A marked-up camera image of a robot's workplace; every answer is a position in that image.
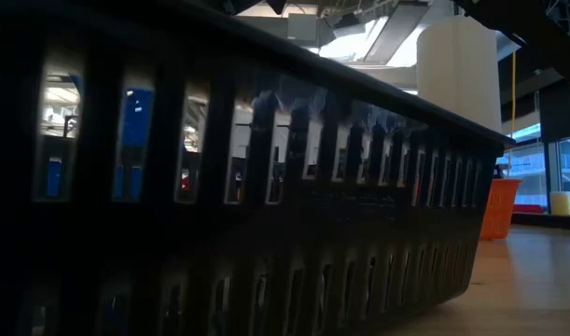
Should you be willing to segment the black plastic basket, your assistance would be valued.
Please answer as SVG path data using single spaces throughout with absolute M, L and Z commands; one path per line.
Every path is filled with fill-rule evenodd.
M 144 146 L 70 73 L 151 89 Z M 376 334 L 466 291 L 512 144 L 185 0 L 0 0 L 0 336 Z

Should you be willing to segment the orange plastic basket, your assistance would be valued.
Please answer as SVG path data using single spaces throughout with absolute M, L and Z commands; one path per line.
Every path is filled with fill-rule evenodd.
M 481 240 L 507 237 L 520 183 L 520 179 L 510 178 L 496 178 L 492 181 L 481 226 Z

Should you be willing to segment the white shade table lamp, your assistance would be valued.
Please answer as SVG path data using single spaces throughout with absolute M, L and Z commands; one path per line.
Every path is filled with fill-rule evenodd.
M 416 42 L 418 95 L 492 131 L 502 131 L 495 32 L 453 16 Z

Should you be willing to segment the pale yellow roll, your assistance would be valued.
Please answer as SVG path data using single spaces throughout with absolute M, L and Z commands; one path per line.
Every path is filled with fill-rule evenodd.
M 570 217 L 570 191 L 552 191 L 549 200 L 550 212 L 554 216 Z

